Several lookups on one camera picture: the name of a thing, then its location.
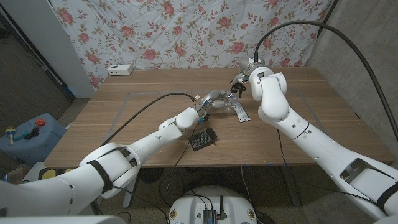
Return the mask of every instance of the pink flower pattern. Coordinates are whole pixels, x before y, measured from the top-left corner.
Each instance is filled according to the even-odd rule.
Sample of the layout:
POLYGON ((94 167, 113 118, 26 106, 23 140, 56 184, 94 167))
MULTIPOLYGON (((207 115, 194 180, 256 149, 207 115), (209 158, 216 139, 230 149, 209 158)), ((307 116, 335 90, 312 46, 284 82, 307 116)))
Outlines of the pink flower pattern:
POLYGON ((154 49, 146 49, 144 52, 144 58, 146 60, 155 60, 156 59, 156 51, 154 49))
POLYGON ((174 27, 174 32, 176 35, 182 34, 182 28, 180 26, 174 27))
MULTIPOLYGON (((113 63, 134 69, 237 67, 277 25, 322 21, 329 0, 263 0, 251 7, 227 0, 101 2, 50 1, 94 89, 113 63)), ((288 26, 261 44, 259 56, 267 66, 302 66, 317 33, 315 26, 288 26)))
POLYGON ((231 47, 231 51, 234 54, 238 54, 241 53, 244 47, 244 43, 243 42, 235 42, 234 45, 232 45, 231 47))

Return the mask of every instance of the black wire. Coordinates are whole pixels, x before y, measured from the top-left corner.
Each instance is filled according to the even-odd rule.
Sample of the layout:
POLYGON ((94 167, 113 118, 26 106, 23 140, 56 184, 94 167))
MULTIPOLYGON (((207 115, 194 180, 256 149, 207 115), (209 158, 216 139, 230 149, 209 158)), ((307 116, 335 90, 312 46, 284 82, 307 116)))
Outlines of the black wire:
MULTIPOLYGON (((163 96, 159 97, 158 99, 150 102, 148 105, 146 105, 145 107, 143 107, 141 110, 139 110, 134 116, 132 116, 128 121, 126 121, 120 128, 118 128, 109 138, 107 138, 105 140, 104 143, 102 143, 101 146, 106 145, 113 137, 115 137, 115 135, 120 132, 120 130, 122 130, 126 125, 128 125, 134 118, 136 118, 136 116, 138 116, 141 112, 143 112, 146 108, 148 108, 150 105, 156 103, 157 101, 159 101, 160 99, 165 98, 166 96, 171 96, 171 95, 183 95, 183 96, 187 96, 189 97, 193 102, 195 102, 195 99, 193 96, 186 94, 186 93, 168 93, 168 94, 164 94, 163 96)), ((93 209, 94 213, 98 213, 100 215, 102 215, 102 211, 100 209, 100 207, 97 205, 96 200, 94 200, 94 202, 92 202, 91 204, 91 208, 93 209)))
POLYGON ((184 182, 184 179, 182 178, 181 174, 169 174, 169 175, 166 175, 166 176, 160 181, 159 187, 158 187, 159 195, 160 195, 161 199, 163 200, 163 202, 164 202, 167 206, 169 206, 169 207, 171 207, 171 205, 170 205, 169 203, 166 202, 166 199, 165 199, 165 198, 163 198, 163 195, 162 195, 162 192, 161 192, 160 189, 161 189, 161 186, 162 186, 162 184, 163 184, 163 181, 164 181, 167 177, 169 177, 169 176, 171 176, 171 175, 177 175, 177 176, 179 176, 180 179, 181 179, 181 181, 182 181, 183 186, 185 186, 185 182, 184 182))
MULTIPOLYGON (((285 156, 284 156, 284 150, 283 150, 283 148, 282 148, 282 141, 280 140, 279 130, 277 129, 277 131, 278 131, 279 144, 280 144, 280 151, 281 151, 281 153, 282 153, 282 158, 283 158, 283 160, 284 160, 285 166, 287 166, 287 167, 289 168, 289 171, 290 171, 290 173, 292 174, 293 181, 296 183, 296 178, 295 178, 295 176, 294 176, 294 174, 293 174, 293 171, 292 171, 292 169, 290 168, 290 166, 287 165, 287 163, 286 163, 285 156)), ((356 195, 356 194, 352 194, 352 193, 348 193, 348 192, 342 192, 342 191, 339 191, 339 190, 333 190, 333 189, 329 189, 329 188, 326 188, 326 187, 320 187, 320 186, 313 185, 313 184, 309 184, 309 183, 306 183, 306 182, 305 182, 305 184, 307 184, 307 185, 309 185, 309 186, 312 186, 312 187, 319 188, 319 189, 323 189, 323 190, 329 190, 329 191, 332 191, 332 192, 337 192, 337 193, 342 193, 342 194, 354 196, 354 197, 363 199, 363 200, 365 200, 365 201, 367 201, 367 202, 370 202, 370 203, 372 203, 372 204, 374 204, 375 206, 378 207, 378 205, 377 205, 376 202, 373 202, 372 200, 370 200, 370 199, 368 199, 368 198, 365 198, 365 197, 362 197, 362 196, 359 196, 359 195, 356 195)))
POLYGON ((347 37, 345 36, 342 32, 340 32, 338 29, 329 26, 327 24, 323 24, 321 22, 315 22, 315 21, 290 21, 290 22, 286 22, 282 25, 279 25, 275 28, 273 28, 272 30, 270 30, 268 33, 266 33, 262 39, 260 40, 260 42, 257 44, 256 47, 256 51, 254 52, 254 61, 257 62, 259 59, 259 47, 261 46, 262 42, 268 37, 270 36, 273 32, 279 30, 280 28, 283 28, 285 26, 289 26, 289 25, 293 25, 293 24, 310 24, 310 25, 314 25, 314 26, 318 26, 324 29, 328 29, 332 32, 334 32, 335 34, 337 34, 339 37, 341 37, 355 52, 355 54, 359 57, 359 59, 361 60, 362 64, 365 66, 366 71, 368 71, 369 76, 371 77, 371 80, 373 82, 373 85, 380 97, 381 103, 383 104, 384 110, 386 111, 388 120, 390 122, 392 131, 398 141, 398 127, 397 127, 397 123, 394 119, 394 116, 392 115, 390 106, 386 100, 386 97, 384 96, 383 91, 381 90, 380 84, 370 66, 370 64, 368 63, 368 61, 365 59, 365 57, 363 56, 363 54, 361 53, 361 51, 359 51, 359 49, 355 46, 355 44, 347 37))
POLYGON ((133 196, 134 196, 134 197, 137 197, 139 200, 142 200, 143 202, 148 203, 148 204, 152 205, 153 207, 157 208, 159 211, 161 211, 161 212, 165 215, 166 220, 167 220, 167 223, 170 223, 169 216, 168 216, 161 208, 159 208, 157 205, 155 205, 154 203, 149 202, 149 201, 147 201, 147 200, 141 198, 141 197, 138 196, 137 194, 134 194, 133 192, 129 191, 128 189, 125 189, 125 188, 122 188, 122 187, 118 187, 118 186, 112 186, 112 187, 113 187, 113 188, 116 188, 116 189, 123 190, 123 191, 125 191, 125 192, 131 194, 132 197, 133 197, 133 196))
POLYGON ((131 223, 131 214, 130 214, 129 212, 119 212, 116 216, 119 216, 119 215, 121 215, 121 214, 123 214, 123 213, 126 213, 126 214, 129 215, 129 222, 128 222, 128 224, 130 224, 130 223, 131 223))
MULTIPOLYGON (((191 138, 192 138, 193 134, 195 133, 195 130, 196 130, 196 128, 198 127, 198 125, 199 125, 199 123, 197 123, 197 125, 196 125, 195 128, 193 129, 192 134, 191 134, 191 138)), ((180 158, 179 158, 179 159, 177 160, 177 162, 174 164, 174 166, 173 166, 173 168, 172 168, 172 171, 170 172, 169 181, 167 182, 167 186, 166 186, 166 198, 167 198, 167 192, 169 191, 169 184, 170 184, 171 175, 173 174, 173 171, 174 171, 175 167, 177 166, 178 162, 180 162, 182 156, 185 154, 185 151, 188 149, 189 144, 190 144, 190 143, 188 142, 188 144, 187 144, 187 146, 185 147, 184 151, 182 152, 180 158)))
POLYGON ((104 213, 101 211, 100 206, 97 204, 97 199, 95 199, 91 203, 91 209, 93 209, 93 212, 95 215, 104 215, 104 213))
POLYGON ((107 139, 105 140, 105 142, 102 143, 101 146, 106 145, 118 132, 120 132, 120 130, 122 130, 122 129, 123 129, 126 125, 128 125, 134 118, 136 118, 136 116, 138 116, 141 112, 143 112, 143 111, 144 111, 146 108, 148 108, 150 105, 153 105, 154 103, 156 103, 156 102, 159 101, 160 99, 163 99, 163 98, 165 98, 166 96, 171 96, 171 95, 184 95, 184 96, 187 96, 187 97, 191 98, 191 100, 192 100, 193 102, 195 101, 195 99, 194 99, 193 96, 191 96, 191 95, 189 95, 189 94, 186 94, 186 93, 168 93, 168 94, 165 94, 165 95, 159 97, 158 99, 156 99, 156 100, 150 102, 148 105, 146 105, 146 106, 143 107, 141 110, 139 110, 134 116, 132 116, 132 117, 131 117, 128 121, 126 121, 120 128, 118 128, 109 138, 107 138, 107 139))
MULTIPOLYGON (((329 17, 331 16, 331 13, 335 10, 335 7, 336 7, 337 3, 338 3, 338 0, 334 0, 333 3, 331 4, 331 6, 327 7, 327 8, 329 8, 329 11, 328 11, 328 14, 326 14, 326 16, 325 16, 325 19, 322 21, 323 24, 326 24, 328 22, 329 17)), ((319 35, 322 32, 322 29, 323 29, 322 27, 319 28, 317 38, 319 38, 319 35)))
POLYGON ((207 205, 206 205, 205 201, 204 201, 201 197, 204 197, 204 198, 206 198, 207 200, 209 200, 210 206, 211 206, 210 208, 213 209, 213 202, 211 202, 211 200, 210 200, 208 197, 201 196, 201 195, 197 195, 192 189, 191 189, 190 191, 192 191, 192 193, 193 193, 195 196, 197 196, 198 198, 200 198, 200 200, 205 204, 206 210, 207 210, 207 205))
POLYGON ((178 198, 184 197, 184 196, 195 196, 195 197, 200 198, 200 200, 205 204, 205 208, 207 209, 207 205, 206 205, 205 201, 202 199, 202 197, 203 197, 203 198, 207 199, 207 200, 210 202, 210 208, 213 209, 213 202, 212 202, 208 197, 206 197, 206 196, 197 195, 197 194, 183 194, 183 195, 179 196, 178 198))

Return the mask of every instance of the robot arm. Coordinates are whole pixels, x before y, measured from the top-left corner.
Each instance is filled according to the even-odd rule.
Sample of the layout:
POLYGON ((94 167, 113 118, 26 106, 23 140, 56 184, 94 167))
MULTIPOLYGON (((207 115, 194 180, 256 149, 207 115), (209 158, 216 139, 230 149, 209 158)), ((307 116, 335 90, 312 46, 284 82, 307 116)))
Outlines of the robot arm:
POLYGON ((264 122, 291 138, 342 191, 377 203, 348 196, 367 214, 377 220, 398 215, 398 170, 339 145, 298 115, 284 96, 286 80, 282 73, 274 74, 260 63, 252 63, 245 72, 250 72, 252 96, 261 101, 258 114, 264 122))
POLYGON ((113 186, 127 186, 143 163, 198 120, 196 110, 187 108, 167 126, 131 145, 110 143, 96 149, 79 168, 65 174, 19 185, 1 181, 0 210, 7 217, 76 215, 98 196, 117 194, 120 190, 113 186))

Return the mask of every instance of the table leg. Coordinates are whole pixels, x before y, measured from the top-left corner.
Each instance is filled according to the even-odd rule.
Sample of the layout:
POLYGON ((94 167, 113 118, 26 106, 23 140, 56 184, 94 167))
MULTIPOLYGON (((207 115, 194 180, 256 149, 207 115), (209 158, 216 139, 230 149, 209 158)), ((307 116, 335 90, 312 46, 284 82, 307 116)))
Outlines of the table leg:
MULTIPOLYGON (((130 191, 130 192, 133 192, 133 191, 134 191, 134 187, 136 186, 136 180, 137 180, 137 177, 134 178, 134 179, 130 182, 130 184, 127 185, 126 189, 127 189, 128 191, 130 191)), ((124 194, 124 198, 123 198, 123 208, 128 208, 128 207, 130 207, 131 202, 132 202, 132 195, 131 195, 130 193, 126 192, 126 193, 124 194)))
POLYGON ((296 207, 301 206, 301 201, 300 201, 299 193, 297 191, 297 186, 294 181, 293 175, 292 175, 291 171, 289 170, 289 167, 282 166, 281 169, 282 169, 286 187, 287 187, 287 190, 289 191, 289 195, 290 195, 290 198, 292 199, 293 205, 296 207))

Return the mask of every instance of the white plastic casing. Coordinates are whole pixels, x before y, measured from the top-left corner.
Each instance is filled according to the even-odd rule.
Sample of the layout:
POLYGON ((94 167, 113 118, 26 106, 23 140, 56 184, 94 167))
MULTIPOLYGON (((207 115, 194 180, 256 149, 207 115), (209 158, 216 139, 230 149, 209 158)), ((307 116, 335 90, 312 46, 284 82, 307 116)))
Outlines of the white plastic casing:
POLYGON ((110 65, 108 73, 110 75, 130 75, 132 72, 132 65, 110 65))

